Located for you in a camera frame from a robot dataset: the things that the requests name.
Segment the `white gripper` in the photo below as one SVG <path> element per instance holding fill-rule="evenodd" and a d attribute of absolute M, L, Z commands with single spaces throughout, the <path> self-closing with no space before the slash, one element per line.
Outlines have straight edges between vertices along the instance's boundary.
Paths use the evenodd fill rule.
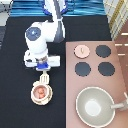
<path fill-rule="evenodd" d="M 51 67 L 60 66 L 60 57 L 46 55 L 44 58 L 37 59 L 30 53 L 29 50 L 27 50 L 24 54 L 24 63 L 28 68 L 35 68 L 36 70 L 49 70 Z"/>

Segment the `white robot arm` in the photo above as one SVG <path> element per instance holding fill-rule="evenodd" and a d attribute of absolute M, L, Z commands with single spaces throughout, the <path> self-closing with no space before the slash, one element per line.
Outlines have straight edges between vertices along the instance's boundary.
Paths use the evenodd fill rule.
<path fill-rule="evenodd" d="M 60 43 L 65 38 L 65 27 L 60 6 L 57 0 L 48 0 L 52 13 L 52 22 L 34 22 L 25 31 L 25 40 L 28 50 L 24 54 L 26 67 L 36 70 L 49 70 L 60 66 L 60 57 L 48 55 L 48 42 Z"/>

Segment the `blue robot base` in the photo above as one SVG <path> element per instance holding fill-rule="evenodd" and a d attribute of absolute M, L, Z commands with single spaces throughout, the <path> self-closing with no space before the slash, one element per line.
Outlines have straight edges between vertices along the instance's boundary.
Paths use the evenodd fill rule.
<path fill-rule="evenodd" d="M 43 11 L 46 15 L 64 14 L 67 7 L 67 0 L 42 0 Z"/>

